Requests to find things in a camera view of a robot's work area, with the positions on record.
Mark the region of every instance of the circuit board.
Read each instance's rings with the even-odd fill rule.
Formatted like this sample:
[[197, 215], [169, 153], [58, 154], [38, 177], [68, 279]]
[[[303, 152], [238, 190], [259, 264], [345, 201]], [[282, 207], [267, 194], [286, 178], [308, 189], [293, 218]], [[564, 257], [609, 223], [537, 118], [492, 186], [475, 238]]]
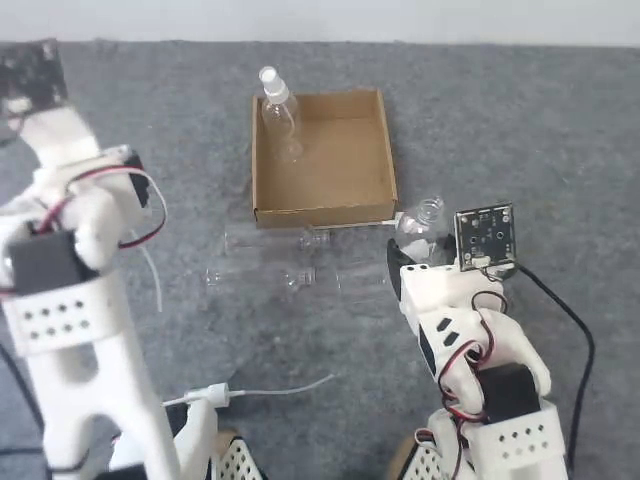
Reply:
[[12, 115], [32, 115], [63, 106], [66, 100], [67, 86], [55, 40], [0, 49], [0, 101]]
[[515, 262], [513, 204], [457, 212], [455, 229], [461, 271]]

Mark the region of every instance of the perforated bracket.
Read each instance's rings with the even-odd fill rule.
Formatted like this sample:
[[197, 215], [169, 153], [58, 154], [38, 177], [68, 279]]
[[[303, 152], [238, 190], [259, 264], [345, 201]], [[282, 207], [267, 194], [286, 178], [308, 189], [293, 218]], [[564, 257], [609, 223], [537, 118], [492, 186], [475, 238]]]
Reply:
[[20, 356], [107, 338], [128, 318], [115, 271], [78, 285], [9, 298], [3, 309]]
[[262, 480], [262, 474], [242, 438], [236, 437], [222, 457], [218, 480]]
[[491, 425], [467, 424], [463, 435], [469, 441], [471, 458], [480, 479], [507, 478], [506, 472], [522, 468], [542, 469], [552, 476], [531, 478], [566, 478], [563, 455], [564, 439], [555, 405], [543, 401], [542, 410], [530, 415]]
[[402, 480], [444, 480], [445, 476], [440, 470], [441, 460], [435, 451], [417, 446]]

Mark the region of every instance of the transparent bottle lying down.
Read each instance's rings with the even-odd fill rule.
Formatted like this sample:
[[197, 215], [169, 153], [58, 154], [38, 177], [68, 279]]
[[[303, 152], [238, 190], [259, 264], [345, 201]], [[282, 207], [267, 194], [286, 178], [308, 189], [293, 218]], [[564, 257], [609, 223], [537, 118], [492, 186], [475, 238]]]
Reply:
[[225, 226], [224, 250], [228, 256], [261, 254], [269, 257], [292, 252], [310, 253], [330, 246], [329, 230], [259, 229], [252, 222], [229, 222]]
[[379, 261], [318, 267], [310, 292], [347, 311], [371, 316], [377, 315], [380, 305], [397, 308], [387, 265]]
[[315, 269], [221, 257], [207, 268], [204, 282], [207, 290], [216, 295], [289, 296], [315, 283]]
[[377, 305], [380, 301], [395, 308], [395, 297], [383, 263], [356, 262], [315, 268], [293, 262], [262, 264], [249, 258], [221, 257], [211, 262], [203, 283], [207, 296], [218, 298], [292, 300], [298, 292], [305, 290], [312, 296], [307, 300], [322, 308], [341, 306], [349, 309], [358, 305]]
[[407, 209], [398, 221], [395, 240], [405, 254], [431, 267], [445, 263], [445, 252], [438, 239], [446, 237], [449, 226], [444, 201], [433, 196]]

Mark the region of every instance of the white wall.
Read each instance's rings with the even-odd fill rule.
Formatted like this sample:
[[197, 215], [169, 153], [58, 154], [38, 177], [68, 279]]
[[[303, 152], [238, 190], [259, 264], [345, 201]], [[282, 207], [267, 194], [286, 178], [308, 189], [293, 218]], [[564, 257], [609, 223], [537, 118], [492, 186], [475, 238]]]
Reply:
[[640, 45], [640, 0], [0, 0], [0, 39], [46, 36]]

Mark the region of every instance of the brown cardboard tray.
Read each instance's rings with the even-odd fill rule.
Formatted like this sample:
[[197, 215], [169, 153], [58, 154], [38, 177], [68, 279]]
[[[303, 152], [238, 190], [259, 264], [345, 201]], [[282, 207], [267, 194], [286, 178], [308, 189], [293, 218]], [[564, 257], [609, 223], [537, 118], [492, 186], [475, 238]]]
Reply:
[[297, 95], [304, 155], [273, 158], [253, 99], [253, 210], [260, 227], [331, 226], [393, 218], [398, 199], [379, 90]]

